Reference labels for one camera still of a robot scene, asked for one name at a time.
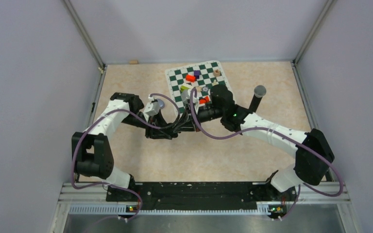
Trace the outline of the wooden cube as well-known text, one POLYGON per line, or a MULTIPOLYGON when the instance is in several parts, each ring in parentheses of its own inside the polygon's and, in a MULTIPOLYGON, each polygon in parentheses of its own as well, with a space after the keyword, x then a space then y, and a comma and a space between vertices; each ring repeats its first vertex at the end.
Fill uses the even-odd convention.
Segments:
POLYGON ((214 75, 215 77, 219 77, 219 76, 221 76, 221 71, 220 71, 219 69, 215 69, 215 70, 213 71, 213 75, 214 75))

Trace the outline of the red arch block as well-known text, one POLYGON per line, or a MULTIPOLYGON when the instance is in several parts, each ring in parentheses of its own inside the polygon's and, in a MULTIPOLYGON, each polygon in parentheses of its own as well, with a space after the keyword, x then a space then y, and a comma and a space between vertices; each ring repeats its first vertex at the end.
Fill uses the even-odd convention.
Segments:
POLYGON ((209 102, 210 102, 209 96, 205 96, 205 97, 199 99, 199 104, 207 104, 209 102))

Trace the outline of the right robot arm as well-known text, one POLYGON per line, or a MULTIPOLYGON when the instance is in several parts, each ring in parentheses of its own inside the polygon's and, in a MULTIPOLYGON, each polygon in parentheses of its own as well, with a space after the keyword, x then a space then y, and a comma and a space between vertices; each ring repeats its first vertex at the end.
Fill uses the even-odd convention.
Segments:
POLYGON ((320 130, 303 132, 259 116, 256 111, 265 94, 264 86, 255 87, 249 108, 244 108, 235 103, 233 93, 225 85, 218 84, 210 89, 211 104, 206 108, 198 106, 196 88, 183 90, 181 100, 196 129, 202 129, 204 122, 219 118, 222 126, 231 132, 229 137, 240 134, 257 138, 294 158, 294 164, 274 172, 267 180, 267 197, 278 200, 289 188, 300 184, 309 188, 319 185, 335 157, 320 130))

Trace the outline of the purple block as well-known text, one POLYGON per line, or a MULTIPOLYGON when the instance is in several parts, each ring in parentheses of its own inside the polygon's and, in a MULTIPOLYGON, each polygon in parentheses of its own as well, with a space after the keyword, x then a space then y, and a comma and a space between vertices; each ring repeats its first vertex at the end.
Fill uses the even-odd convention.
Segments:
POLYGON ((200 75, 201 75, 201 71, 200 70, 195 70, 193 71, 193 75, 196 79, 199 79, 200 78, 200 75))

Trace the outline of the black microphone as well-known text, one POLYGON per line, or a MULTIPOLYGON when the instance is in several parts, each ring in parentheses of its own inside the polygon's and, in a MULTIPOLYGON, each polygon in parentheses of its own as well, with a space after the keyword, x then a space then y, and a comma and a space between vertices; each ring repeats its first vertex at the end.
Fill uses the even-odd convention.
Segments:
POLYGON ((258 85, 254 88, 254 95, 252 97, 249 110, 255 113, 261 103, 262 98, 266 95, 266 87, 263 85, 258 85))

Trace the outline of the cork stopper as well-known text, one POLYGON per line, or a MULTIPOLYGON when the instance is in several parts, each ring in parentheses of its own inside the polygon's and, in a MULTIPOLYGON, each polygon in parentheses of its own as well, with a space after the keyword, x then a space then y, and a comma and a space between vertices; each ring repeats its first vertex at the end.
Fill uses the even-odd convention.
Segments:
POLYGON ((130 60, 129 64, 130 65, 137 65, 137 64, 139 64, 139 61, 138 60, 130 60))

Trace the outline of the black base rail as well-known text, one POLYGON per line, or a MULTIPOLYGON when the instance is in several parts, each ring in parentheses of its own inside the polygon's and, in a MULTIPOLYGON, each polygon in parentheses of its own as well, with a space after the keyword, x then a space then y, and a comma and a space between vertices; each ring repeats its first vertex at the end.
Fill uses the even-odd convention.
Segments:
POLYGON ((107 202, 137 202, 143 210, 256 210, 262 202, 274 205, 295 200, 295 188, 281 193, 264 182, 143 182, 131 186, 134 193, 108 188, 107 202))

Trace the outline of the green white lego brick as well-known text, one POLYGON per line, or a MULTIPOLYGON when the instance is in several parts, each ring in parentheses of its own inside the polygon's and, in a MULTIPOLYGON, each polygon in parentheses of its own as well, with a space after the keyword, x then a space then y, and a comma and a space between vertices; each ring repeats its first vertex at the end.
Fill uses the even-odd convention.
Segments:
POLYGON ((183 85, 180 86, 179 89, 180 89, 180 92, 182 93, 182 92, 184 92, 185 90, 189 90, 189 89, 191 89, 191 86, 188 85, 188 84, 183 84, 183 85))

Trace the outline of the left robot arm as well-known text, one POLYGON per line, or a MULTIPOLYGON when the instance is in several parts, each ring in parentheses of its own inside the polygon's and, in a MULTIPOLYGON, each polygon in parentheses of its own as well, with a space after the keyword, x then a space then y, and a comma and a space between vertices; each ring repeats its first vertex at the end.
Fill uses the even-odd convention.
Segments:
POLYGON ((95 177, 97 185, 108 185, 118 190, 118 195, 124 200, 132 200, 136 196, 135 179, 133 175, 115 166, 110 144, 121 124, 142 128, 150 139, 172 139, 180 121, 180 114, 168 123, 164 120, 157 94, 150 95, 150 101, 144 105, 138 95, 114 93, 105 110, 83 132, 75 132, 71 138, 72 160, 70 168, 71 183, 76 176, 95 177))

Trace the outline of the green white chessboard mat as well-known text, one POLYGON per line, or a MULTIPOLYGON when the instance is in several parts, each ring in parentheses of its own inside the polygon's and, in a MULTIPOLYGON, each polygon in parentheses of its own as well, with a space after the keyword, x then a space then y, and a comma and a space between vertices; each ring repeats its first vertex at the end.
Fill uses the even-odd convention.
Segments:
POLYGON ((221 66, 221 63, 216 60, 210 60, 201 63, 195 63, 186 66, 166 69, 164 74, 166 76, 168 88, 170 91, 170 97, 176 103, 176 107, 174 108, 175 114, 182 114, 185 111, 184 105, 181 100, 181 92, 179 89, 180 86, 183 84, 188 84, 191 86, 191 88, 197 86, 200 86, 202 88, 204 86, 207 86, 209 88, 208 92, 198 92, 198 99, 201 99, 205 96, 209 96, 210 98, 210 89, 213 87, 212 83, 214 81, 217 81, 220 85, 226 86, 229 91, 233 91, 227 77, 224 74, 224 70, 221 66), (221 71, 221 76, 215 77, 213 75, 213 71, 215 69, 219 69, 221 71), (193 75, 193 71, 195 70, 201 71, 200 78, 196 79, 196 81, 193 83, 187 82, 185 80, 185 76, 187 74, 193 75))

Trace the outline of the lavender earbud charging case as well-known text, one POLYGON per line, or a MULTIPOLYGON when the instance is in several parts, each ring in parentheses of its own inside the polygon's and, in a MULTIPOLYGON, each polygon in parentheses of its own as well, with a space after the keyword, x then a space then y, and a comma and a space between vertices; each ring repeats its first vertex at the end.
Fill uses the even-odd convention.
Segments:
POLYGON ((163 100, 161 100, 161 99, 157 99, 157 102, 158 102, 158 104, 159 104, 160 109, 165 108, 165 103, 164 103, 163 100))

